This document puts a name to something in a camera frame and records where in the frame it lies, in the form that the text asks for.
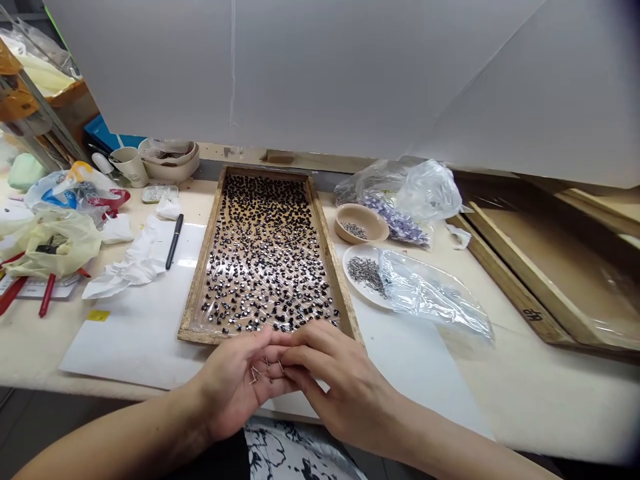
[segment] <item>forearm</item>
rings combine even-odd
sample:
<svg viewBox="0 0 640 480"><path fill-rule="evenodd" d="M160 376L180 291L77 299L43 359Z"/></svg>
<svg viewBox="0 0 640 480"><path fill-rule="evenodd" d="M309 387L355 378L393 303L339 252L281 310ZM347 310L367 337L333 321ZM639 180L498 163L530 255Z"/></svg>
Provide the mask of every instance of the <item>forearm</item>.
<svg viewBox="0 0 640 480"><path fill-rule="evenodd" d="M408 399L396 426L396 460L440 480L556 479L548 470Z"/></svg>
<svg viewBox="0 0 640 480"><path fill-rule="evenodd" d="M209 435L186 385L99 418L46 448L16 480L154 478L206 449Z"/></svg>

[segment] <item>yellow sticker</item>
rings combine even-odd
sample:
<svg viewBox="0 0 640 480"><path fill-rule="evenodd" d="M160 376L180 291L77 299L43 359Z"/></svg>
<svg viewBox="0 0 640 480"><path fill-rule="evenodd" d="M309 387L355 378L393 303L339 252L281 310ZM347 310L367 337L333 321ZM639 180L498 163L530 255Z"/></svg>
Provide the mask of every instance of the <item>yellow sticker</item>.
<svg viewBox="0 0 640 480"><path fill-rule="evenodd" d="M87 320L105 321L111 312L105 310L91 310L87 315Z"/></svg>

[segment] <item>white wall panel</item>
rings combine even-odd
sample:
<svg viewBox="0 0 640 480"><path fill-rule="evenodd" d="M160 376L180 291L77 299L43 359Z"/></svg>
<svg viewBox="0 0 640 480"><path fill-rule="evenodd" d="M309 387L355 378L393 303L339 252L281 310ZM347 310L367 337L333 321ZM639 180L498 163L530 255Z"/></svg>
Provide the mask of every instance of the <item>white wall panel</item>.
<svg viewBox="0 0 640 480"><path fill-rule="evenodd" d="M47 0L113 131L390 158L542 3Z"/></svg>
<svg viewBox="0 0 640 480"><path fill-rule="evenodd" d="M617 0L549 0L425 131L412 154L638 185L639 32L624 6Z"/></svg>

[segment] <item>green sponge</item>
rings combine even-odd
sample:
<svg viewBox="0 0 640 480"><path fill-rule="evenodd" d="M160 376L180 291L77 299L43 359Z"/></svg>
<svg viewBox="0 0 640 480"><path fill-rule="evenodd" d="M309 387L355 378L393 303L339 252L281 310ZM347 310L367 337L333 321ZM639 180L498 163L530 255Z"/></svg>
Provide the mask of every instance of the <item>green sponge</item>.
<svg viewBox="0 0 640 480"><path fill-rule="evenodd" d="M27 191L30 186L47 174L45 168L30 153L18 155L9 172L9 186L16 190Z"/></svg>

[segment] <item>red handle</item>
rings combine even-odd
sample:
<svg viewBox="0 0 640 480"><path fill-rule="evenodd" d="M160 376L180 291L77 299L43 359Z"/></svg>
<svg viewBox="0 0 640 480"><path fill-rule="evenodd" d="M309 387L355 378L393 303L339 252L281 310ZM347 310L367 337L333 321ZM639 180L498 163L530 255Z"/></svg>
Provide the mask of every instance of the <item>red handle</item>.
<svg viewBox="0 0 640 480"><path fill-rule="evenodd" d="M45 296L42 297L42 303L40 304L40 318L47 314L49 309L49 302L51 301L51 293L53 292L53 286L55 285L55 275L50 274L49 281L47 282L47 288L45 289Z"/></svg>
<svg viewBox="0 0 640 480"><path fill-rule="evenodd" d="M29 277L18 277L13 281L11 286L5 290L5 292L0 297L0 315L4 314L7 311L11 302L13 302L14 298L18 296L20 290L22 290L22 286L27 282Z"/></svg>
<svg viewBox="0 0 640 480"><path fill-rule="evenodd" d="M5 263L11 263L12 261L18 260L18 258L22 257L25 253L18 253L15 257L10 258L9 260L4 260L4 262L0 263L0 267L2 267Z"/></svg>

